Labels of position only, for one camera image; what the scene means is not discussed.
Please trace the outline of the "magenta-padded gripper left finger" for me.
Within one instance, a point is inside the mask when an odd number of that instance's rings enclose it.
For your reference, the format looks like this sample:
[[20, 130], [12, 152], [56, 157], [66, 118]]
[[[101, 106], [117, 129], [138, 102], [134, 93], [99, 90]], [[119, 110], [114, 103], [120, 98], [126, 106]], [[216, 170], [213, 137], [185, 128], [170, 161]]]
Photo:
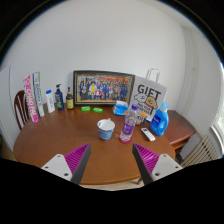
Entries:
[[79, 185], [90, 154], [91, 145], [85, 144], [70, 151], [66, 155], [56, 154], [42, 169]]

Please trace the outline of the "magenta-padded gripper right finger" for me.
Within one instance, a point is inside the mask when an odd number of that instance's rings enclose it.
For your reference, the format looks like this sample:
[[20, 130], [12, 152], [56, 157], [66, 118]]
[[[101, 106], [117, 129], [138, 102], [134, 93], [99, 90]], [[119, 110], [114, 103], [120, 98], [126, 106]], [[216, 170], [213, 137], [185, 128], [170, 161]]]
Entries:
[[136, 143], [133, 144], [132, 153], [145, 185], [182, 169], [168, 154], [158, 155]]

